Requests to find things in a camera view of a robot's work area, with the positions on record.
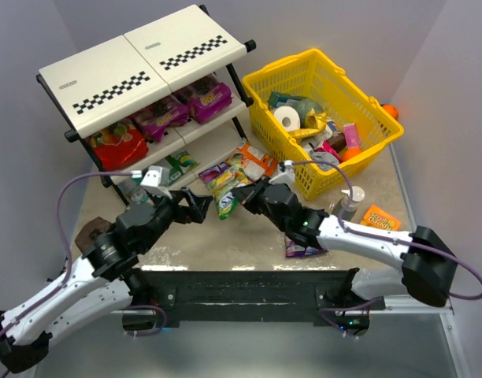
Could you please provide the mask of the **green fruit candy bag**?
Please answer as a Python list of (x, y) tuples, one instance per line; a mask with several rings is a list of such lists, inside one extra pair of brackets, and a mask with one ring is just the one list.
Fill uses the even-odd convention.
[(236, 209), (239, 201), (235, 198), (232, 190), (244, 187), (252, 183), (242, 169), (231, 167), (209, 183), (209, 189), (220, 220), (230, 217)]

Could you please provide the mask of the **teal candy bag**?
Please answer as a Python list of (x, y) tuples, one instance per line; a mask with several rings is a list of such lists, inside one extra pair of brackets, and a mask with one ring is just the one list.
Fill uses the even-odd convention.
[(130, 204), (143, 203), (148, 199), (148, 194), (146, 190), (140, 186), (140, 182), (140, 179), (127, 178), (118, 185)]

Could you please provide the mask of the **green lime candy bag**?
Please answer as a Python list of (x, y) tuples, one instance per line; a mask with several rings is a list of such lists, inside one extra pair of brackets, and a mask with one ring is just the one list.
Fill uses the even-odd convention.
[(195, 169), (199, 162), (186, 150), (178, 150), (156, 163), (169, 170), (169, 186), (186, 186), (196, 179)]

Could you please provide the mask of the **red fruit candy bag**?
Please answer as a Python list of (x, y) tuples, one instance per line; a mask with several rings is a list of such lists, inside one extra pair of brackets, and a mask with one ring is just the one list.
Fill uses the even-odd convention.
[(132, 120), (124, 118), (87, 138), (106, 171), (127, 168), (143, 159), (148, 146)]

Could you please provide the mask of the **magenta grape candy bag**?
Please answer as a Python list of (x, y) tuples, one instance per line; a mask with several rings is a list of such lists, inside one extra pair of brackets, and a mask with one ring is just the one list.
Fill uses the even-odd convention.
[(175, 91), (173, 95), (189, 110), (191, 117), (204, 124), (232, 104), (232, 91), (214, 73)]

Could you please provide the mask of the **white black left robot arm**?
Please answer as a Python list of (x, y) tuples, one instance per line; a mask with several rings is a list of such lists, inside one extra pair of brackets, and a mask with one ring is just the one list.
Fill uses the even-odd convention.
[(189, 188), (132, 206), (87, 252), (33, 298), (0, 311), (0, 362), (14, 374), (39, 364), (61, 337), (108, 312), (147, 309), (151, 289), (136, 268), (172, 223), (201, 224), (213, 198)]

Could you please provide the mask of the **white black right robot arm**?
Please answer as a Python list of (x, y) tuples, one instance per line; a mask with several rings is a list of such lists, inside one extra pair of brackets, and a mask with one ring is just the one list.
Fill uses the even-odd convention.
[(232, 193), (246, 210), (266, 216), (299, 246), (342, 250), (387, 265), (387, 274), (354, 274), (350, 290), (358, 297), (385, 296), (387, 277), (393, 276), (392, 295), (408, 293), (433, 307), (446, 304), (458, 264), (431, 228), (393, 232), (342, 221), (322, 209), (302, 205), (285, 183), (261, 180), (235, 188)]

